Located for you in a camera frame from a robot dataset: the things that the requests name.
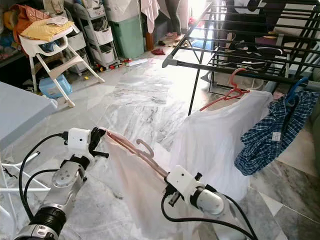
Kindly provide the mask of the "pink plastic hanger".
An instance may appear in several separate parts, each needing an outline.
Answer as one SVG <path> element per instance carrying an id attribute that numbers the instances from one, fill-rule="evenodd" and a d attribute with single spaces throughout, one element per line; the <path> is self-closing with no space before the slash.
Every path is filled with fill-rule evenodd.
<path id="1" fill-rule="evenodd" d="M 144 160 L 144 162 L 146 162 L 146 164 L 149 165 L 161 178 L 167 177 L 168 172 L 154 160 L 154 151 L 144 140 L 137 138 L 135 140 L 135 144 L 133 144 L 123 135 L 110 130 L 106 130 L 106 135 L 126 150 L 130 151 L 130 153 L 135 154 L 137 157 Z"/>

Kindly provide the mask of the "pale pink garment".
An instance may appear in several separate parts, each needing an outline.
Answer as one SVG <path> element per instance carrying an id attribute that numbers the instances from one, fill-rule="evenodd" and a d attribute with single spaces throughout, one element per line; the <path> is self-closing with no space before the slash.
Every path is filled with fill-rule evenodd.
<path id="1" fill-rule="evenodd" d="M 196 224 L 171 222 L 162 214 L 167 183 L 142 158 L 105 135 L 115 185 L 141 234 L 150 240 L 192 240 Z"/>

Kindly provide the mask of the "blue plastic hanger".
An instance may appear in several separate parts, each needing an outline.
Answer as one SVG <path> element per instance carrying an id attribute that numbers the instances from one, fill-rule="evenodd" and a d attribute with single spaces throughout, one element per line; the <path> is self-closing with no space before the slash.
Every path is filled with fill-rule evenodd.
<path id="1" fill-rule="evenodd" d="M 309 77 L 302 77 L 300 80 L 295 82 L 289 89 L 288 93 L 286 94 L 286 99 L 285 103 L 288 106 L 291 106 L 293 104 L 294 98 L 295 98 L 295 93 L 300 85 L 303 83 L 306 83 L 309 81 Z"/>

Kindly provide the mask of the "light blue box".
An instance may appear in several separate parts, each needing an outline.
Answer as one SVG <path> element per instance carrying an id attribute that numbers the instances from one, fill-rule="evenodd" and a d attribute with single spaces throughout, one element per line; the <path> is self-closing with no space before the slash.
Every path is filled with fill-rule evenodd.
<path id="1" fill-rule="evenodd" d="M 67 95 L 73 92 L 73 87 L 71 87 L 64 74 L 58 76 L 55 80 L 57 80 L 57 82 Z M 63 96 L 61 91 L 57 88 L 57 85 L 55 85 L 50 77 L 41 78 L 38 83 L 38 88 L 39 91 L 44 94 L 44 96 L 51 99 L 62 98 Z"/>

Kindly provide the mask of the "white shirt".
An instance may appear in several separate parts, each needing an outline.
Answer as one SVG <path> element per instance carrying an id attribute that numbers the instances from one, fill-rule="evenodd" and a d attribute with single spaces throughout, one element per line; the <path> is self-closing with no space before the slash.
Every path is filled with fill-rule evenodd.
<path id="1" fill-rule="evenodd" d="M 169 151 L 169 168 L 180 165 L 200 181 L 235 201 L 247 194 L 250 178 L 234 165 L 243 150 L 242 135 L 268 114 L 274 100 L 267 91 L 250 91 L 215 110 L 194 112 L 179 127 Z"/>

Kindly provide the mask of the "grey folding table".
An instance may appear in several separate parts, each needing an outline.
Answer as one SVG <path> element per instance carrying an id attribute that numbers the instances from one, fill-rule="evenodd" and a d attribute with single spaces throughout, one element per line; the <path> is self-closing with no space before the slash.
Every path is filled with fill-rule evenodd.
<path id="1" fill-rule="evenodd" d="M 57 112 L 57 107 L 55 99 L 0 81 L 0 151 L 7 150 L 25 134 L 30 134 L 35 125 Z M 0 240 L 14 240 L 20 229 L 20 226 L 16 227 L 18 214 L 12 195 L 19 193 L 19 177 L 29 179 L 32 176 L 21 171 L 20 166 L 34 162 L 41 155 L 41 151 L 35 150 L 24 160 L 13 163 L 13 158 L 9 157 L 7 162 L 0 162 L 0 199 L 5 199 L 10 208 L 8 211 L 0 206 Z"/>

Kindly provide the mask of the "white paper sheet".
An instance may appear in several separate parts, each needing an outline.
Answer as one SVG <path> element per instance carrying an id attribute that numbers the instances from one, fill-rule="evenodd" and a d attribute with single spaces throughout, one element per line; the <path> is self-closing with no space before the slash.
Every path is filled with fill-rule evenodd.
<path id="1" fill-rule="evenodd" d="M 128 67 L 139 66 L 139 65 L 141 65 L 141 64 L 148 63 L 149 60 L 150 60 L 149 58 L 132 60 L 132 61 L 128 62 L 128 63 L 126 64 L 126 66 L 128 66 Z"/>

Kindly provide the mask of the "white baby high chair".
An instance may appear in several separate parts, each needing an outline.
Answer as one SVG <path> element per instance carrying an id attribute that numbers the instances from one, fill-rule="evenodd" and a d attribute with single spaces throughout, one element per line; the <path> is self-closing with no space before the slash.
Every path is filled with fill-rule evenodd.
<path id="1" fill-rule="evenodd" d="M 30 68 L 30 77 L 32 78 L 32 84 L 35 90 L 39 90 L 39 81 L 37 78 L 38 70 L 35 68 L 35 61 L 40 63 L 41 68 L 45 71 L 48 78 L 50 78 L 57 89 L 62 93 L 62 98 L 65 100 L 66 104 L 69 108 L 73 108 L 76 104 L 70 99 L 68 94 L 62 89 L 62 87 L 57 82 L 57 77 L 61 76 L 65 71 L 69 70 L 73 66 L 77 66 L 78 64 L 86 67 L 86 70 L 89 71 L 94 77 L 97 78 L 99 83 L 105 83 L 106 80 L 103 79 L 94 69 L 90 66 L 88 62 L 84 60 L 82 56 L 80 56 L 75 48 L 71 46 L 68 34 L 79 34 L 80 30 L 75 26 L 75 24 L 69 27 L 64 32 L 61 32 L 55 36 L 51 41 L 44 41 L 41 39 L 29 39 L 18 34 L 18 39 L 21 43 L 22 50 L 25 53 Z M 64 52 L 68 52 L 71 54 L 71 58 L 63 61 L 62 64 L 56 67 L 50 68 L 46 63 L 44 57 L 54 57 L 55 55 L 62 54 Z"/>

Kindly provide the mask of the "grey drawer trolley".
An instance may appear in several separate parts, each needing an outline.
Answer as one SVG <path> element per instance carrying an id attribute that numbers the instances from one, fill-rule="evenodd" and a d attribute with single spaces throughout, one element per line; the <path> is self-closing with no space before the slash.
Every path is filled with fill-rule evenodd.
<path id="1" fill-rule="evenodd" d="M 117 64 L 119 59 L 114 35 L 103 3 L 98 0 L 75 0 L 72 9 L 86 40 L 86 52 L 93 62 L 105 67 Z"/>

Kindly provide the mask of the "green storage bin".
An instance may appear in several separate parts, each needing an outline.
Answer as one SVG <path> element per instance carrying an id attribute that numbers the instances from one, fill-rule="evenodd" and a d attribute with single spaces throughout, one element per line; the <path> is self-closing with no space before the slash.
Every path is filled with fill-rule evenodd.
<path id="1" fill-rule="evenodd" d="M 109 25 L 120 58 L 137 58 L 146 51 L 139 14 L 119 22 L 109 21 Z"/>

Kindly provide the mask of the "blue plaid shirt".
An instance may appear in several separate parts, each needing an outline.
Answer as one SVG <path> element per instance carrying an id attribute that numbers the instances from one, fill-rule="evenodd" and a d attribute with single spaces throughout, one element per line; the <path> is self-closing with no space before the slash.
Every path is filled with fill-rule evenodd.
<path id="1" fill-rule="evenodd" d="M 251 176 L 278 158 L 306 125 L 318 100 L 320 93 L 302 90 L 271 102 L 267 116 L 242 135 L 236 169 Z"/>

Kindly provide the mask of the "yellow quilted cushion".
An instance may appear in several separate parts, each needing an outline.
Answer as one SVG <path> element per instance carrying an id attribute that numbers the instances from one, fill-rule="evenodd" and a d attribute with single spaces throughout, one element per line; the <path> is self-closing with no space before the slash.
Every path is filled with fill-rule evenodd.
<path id="1" fill-rule="evenodd" d="M 66 21 L 63 25 L 48 24 L 48 21 L 49 19 L 42 19 L 32 23 L 20 33 L 20 36 L 37 41 L 50 42 L 55 35 L 61 34 L 74 25 L 72 21 Z"/>

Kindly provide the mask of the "small white cloth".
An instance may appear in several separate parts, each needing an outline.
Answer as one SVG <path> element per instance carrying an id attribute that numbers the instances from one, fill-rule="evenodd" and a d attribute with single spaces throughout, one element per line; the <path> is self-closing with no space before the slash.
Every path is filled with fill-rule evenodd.
<path id="1" fill-rule="evenodd" d="M 59 16 L 53 16 L 53 17 L 48 18 L 48 19 L 46 20 L 46 23 L 47 23 L 48 25 L 53 25 L 53 26 L 64 26 L 64 25 L 66 25 L 66 23 L 68 23 L 68 22 L 69 22 L 69 19 L 66 18 L 66 17 L 64 17 L 64 16 L 61 16 L 61 15 L 59 15 Z"/>

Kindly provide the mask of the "white bag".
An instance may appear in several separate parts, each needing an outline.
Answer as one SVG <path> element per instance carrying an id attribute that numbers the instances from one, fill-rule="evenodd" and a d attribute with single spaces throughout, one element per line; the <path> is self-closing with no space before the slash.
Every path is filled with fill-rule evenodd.
<path id="1" fill-rule="evenodd" d="M 139 0 L 103 0 L 107 20 L 122 22 L 140 15 Z"/>

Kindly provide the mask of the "pink white garment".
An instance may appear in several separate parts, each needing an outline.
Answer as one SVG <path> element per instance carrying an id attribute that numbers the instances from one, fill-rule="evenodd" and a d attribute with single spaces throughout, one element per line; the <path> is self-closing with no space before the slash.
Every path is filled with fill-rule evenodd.
<path id="1" fill-rule="evenodd" d="M 160 5 L 158 0 L 139 0 L 140 12 L 144 14 L 146 21 L 146 29 L 149 34 L 153 34 L 155 29 L 155 20 L 160 13 Z"/>

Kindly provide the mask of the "orange brown bag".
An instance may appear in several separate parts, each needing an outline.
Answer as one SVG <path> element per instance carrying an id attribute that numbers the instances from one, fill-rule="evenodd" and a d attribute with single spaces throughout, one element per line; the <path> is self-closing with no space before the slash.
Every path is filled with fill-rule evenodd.
<path id="1" fill-rule="evenodd" d="M 15 34 L 21 34 L 23 30 L 28 28 L 34 22 L 50 18 L 50 16 L 43 11 L 22 4 L 14 4 L 10 7 L 10 10 L 16 13 L 13 28 Z"/>

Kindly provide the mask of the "black metal drying rack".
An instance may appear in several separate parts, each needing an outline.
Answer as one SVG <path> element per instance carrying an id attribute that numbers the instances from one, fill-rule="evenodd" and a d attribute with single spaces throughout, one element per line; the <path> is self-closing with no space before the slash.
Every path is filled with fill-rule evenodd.
<path id="1" fill-rule="evenodd" d="M 320 70 L 320 0 L 212 0 L 162 66 L 294 85 Z"/>

